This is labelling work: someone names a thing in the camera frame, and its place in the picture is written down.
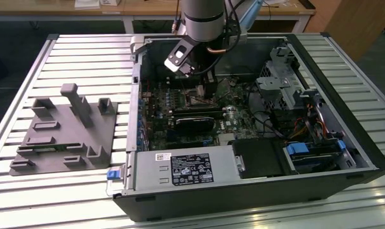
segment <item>white sticker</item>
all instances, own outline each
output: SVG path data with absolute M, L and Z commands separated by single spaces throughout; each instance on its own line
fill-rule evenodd
M 168 161 L 169 157 L 171 157 L 171 154 L 155 154 L 156 161 Z

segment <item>power supply label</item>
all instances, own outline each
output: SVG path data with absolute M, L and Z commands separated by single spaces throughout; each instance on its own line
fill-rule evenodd
M 175 186 L 214 182 L 210 154 L 172 156 L 171 178 Z

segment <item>gray 3d printed holder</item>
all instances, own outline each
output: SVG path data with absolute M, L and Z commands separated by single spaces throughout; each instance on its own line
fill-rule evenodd
M 60 88 L 71 105 L 53 105 L 49 98 L 36 99 L 34 117 L 9 166 L 10 176 L 109 166 L 117 104 L 108 98 L 88 104 L 76 91 L 73 83 Z

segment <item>slotted metal table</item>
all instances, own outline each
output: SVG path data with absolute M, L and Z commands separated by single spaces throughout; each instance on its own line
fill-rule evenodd
M 119 103 L 111 165 L 125 160 L 132 61 L 131 34 L 49 37 L 0 123 L 0 228 L 365 228 L 385 227 L 385 176 L 330 198 L 219 214 L 135 223 L 107 195 L 107 169 L 12 177 L 36 97 L 76 83 L 88 102 Z M 362 127 L 385 154 L 385 96 L 330 37 L 296 35 Z M 310 87 L 312 82 L 300 71 Z

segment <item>blue latch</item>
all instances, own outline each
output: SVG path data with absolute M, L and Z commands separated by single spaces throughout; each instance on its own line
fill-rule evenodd
M 341 151 L 343 151 L 343 150 L 346 149 L 346 146 L 345 146 L 343 141 L 342 141 L 342 140 L 338 140 L 337 144 L 338 144 L 338 146 L 339 146 Z
M 288 155 L 308 153 L 306 143 L 300 142 L 288 144 L 288 146 L 286 146 L 286 150 L 288 152 Z
M 120 180 L 120 170 L 111 170 L 107 173 L 108 180 Z

